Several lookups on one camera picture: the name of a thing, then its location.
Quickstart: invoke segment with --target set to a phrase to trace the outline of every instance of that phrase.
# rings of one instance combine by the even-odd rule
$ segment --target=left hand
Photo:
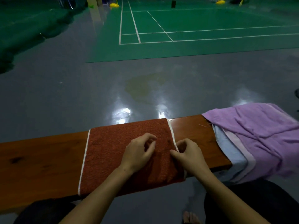
[[[150,160],[156,146],[157,137],[150,133],[133,139],[125,149],[120,168],[132,174],[143,168]]]

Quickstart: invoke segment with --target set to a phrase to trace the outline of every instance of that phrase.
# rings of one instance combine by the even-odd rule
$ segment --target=purple towel
[[[254,156],[256,166],[241,182],[273,174],[287,176],[299,165],[299,122],[276,105],[248,103],[202,115],[236,134]]]

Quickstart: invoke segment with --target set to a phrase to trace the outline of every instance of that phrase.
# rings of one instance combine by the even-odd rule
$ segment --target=foot
[[[188,211],[184,212],[183,221],[184,221],[184,223],[201,224],[197,215],[194,213],[188,212]]]

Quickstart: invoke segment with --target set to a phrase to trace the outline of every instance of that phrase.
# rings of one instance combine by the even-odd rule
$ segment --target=hand
[[[172,157],[177,159],[183,168],[195,177],[212,173],[204,160],[202,151],[195,142],[190,139],[183,139],[176,143],[179,150],[184,150],[179,153],[175,150],[170,150]]]
[[[157,137],[150,133],[131,140],[125,149],[120,167],[132,174],[143,168],[150,160],[156,146]]]

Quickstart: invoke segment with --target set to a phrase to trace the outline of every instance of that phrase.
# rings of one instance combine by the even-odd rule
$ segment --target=green court floor
[[[299,47],[299,23],[202,0],[119,0],[88,62]]]

